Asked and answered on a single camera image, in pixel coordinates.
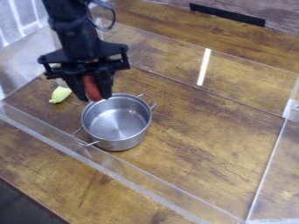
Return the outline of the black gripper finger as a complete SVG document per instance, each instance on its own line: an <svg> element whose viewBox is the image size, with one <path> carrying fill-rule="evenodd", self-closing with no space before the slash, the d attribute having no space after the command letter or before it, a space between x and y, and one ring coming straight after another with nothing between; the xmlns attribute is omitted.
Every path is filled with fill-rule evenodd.
<svg viewBox="0 0 299 224"><path fill-rule="evenodd" d="M95 78L98 86L98 100L108 99L112 96L114 72L111 70L98 70Z"/></svg>
<svg viewBox="0 0 299 224"><path fill-rule="evenodd" d="M84 84L83 84L83 79L80 75L71 75L66 76L64 81L72 90L72 93L76 95L76 97L83 101L88 101L88 97L86 96L86 89L84 89Z"/></svg>

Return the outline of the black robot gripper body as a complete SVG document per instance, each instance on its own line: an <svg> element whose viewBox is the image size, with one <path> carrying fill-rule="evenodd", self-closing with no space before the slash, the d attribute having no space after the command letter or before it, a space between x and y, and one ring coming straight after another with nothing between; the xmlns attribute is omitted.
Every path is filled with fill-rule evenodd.
<svg viewBox="0 0 299 224"><path fill-rule="evenodd" d="M130 68L128 46L103 41L91 20L67 23L51 20L49 25L59 36L62 49L37 59L48 80L102 71L114 73Z"/></svg>

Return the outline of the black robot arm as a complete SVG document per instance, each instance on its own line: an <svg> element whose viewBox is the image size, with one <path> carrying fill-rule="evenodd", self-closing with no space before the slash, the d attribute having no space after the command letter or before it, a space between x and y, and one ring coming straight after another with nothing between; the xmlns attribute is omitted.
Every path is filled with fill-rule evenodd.
<svg viewBox="0 0 299 224"><path fill-rule="evenodd" d="M90 4L107 10L102 0L41 0L62 49L39 57L48 79L63 79L78 98L98 102L112 96L114 75L130 68L128 46L100 39L100 27L91 17Z"/></svg>

